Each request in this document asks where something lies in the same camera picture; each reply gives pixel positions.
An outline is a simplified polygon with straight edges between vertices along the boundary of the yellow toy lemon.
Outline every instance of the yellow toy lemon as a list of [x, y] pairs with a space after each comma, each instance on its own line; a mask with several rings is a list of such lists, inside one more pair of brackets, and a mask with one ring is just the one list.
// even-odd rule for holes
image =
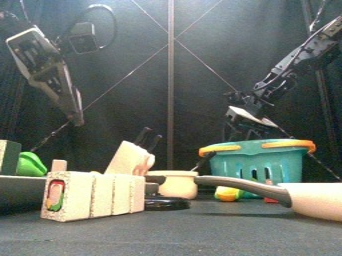
[[243, 196], [243, 190], [218, 186], [214, 197], [224, 202], [234, 202]]

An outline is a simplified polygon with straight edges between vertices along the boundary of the pan handle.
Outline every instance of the pan handle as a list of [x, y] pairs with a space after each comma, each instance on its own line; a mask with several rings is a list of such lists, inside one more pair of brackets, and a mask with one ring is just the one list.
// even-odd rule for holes
[[198, 185], [238, 188], [263, 197], [278, 200], [279, 204], [287, 208], [293, 206], [287, 189], [279, 186], [266, 185], [254, 181], [222, 176], [196, 176], [195, 183]]

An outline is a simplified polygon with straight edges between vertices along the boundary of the metal bar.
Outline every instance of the metal bar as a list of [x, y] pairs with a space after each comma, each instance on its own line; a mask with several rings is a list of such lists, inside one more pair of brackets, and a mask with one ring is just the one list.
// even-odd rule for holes
[[[313, 6], [310, 0], [301, 0], [302, 2], [302, 9], [303, 9], [303, 15], [305, 15], [305, 23], [306, 23], [306, 29], [307, 29], [307, 35], [311, 35], [310, 32], [310, 25], [314, 21], [314, 14], [313, 14]], [[321, 106], [323, 111], [323, 118], [325, 118], [325, 125], [326, 125], [326, 132], [329, 141], [337, 142], [337, 134], [334, 130], [334, 118], [333, 118], [333, 112], [331, 107], [329, 103], [329, 88], [326, 84], [325, 74], [322, 70], [318, 70], [315, 72], [317, 76], [317, 84], [318, 84], [318, 92], [321, 97]], [[339, 153], [338, 153], [338, 147], [337, 143], [329, 143], [330, 151], [333, 156], [339, 159]]]
[[174, 169], [174, 65], [175, 65], [175, 2], [168, 0], [168, 96], [167, 96], [167, 169]]

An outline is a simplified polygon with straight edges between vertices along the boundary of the basket handle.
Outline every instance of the basket handle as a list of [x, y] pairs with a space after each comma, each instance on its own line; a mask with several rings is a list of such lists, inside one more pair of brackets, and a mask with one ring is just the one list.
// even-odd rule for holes
[[227, 146], [207, 146], [199, 149], [199, 156], [203, 157], [208, 152], [219, 152], [219, 151], [234, 151], [240, 150], [239, 145], [227, 145]]
[[315, 152], [315, 144], [311, 140], [293, 140], [282, 142], [268, 142], [262, 144], [262, 148], [282, 148], [282, 147], [306, 147], [309, 153]]

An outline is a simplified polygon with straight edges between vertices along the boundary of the teal basket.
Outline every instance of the teal basket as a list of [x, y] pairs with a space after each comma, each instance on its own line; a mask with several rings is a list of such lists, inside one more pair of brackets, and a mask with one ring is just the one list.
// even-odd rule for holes
[[[302, 181], [303, 155], [315, 151], [315, 145], [310, 140], [250, 140], [210, 145], [199, 149], [199, 155], [211, 151], [216, 152], [210, 160], [214, 176], [275, 185]], [[244, 192], [243, 198], [260, 197]]]

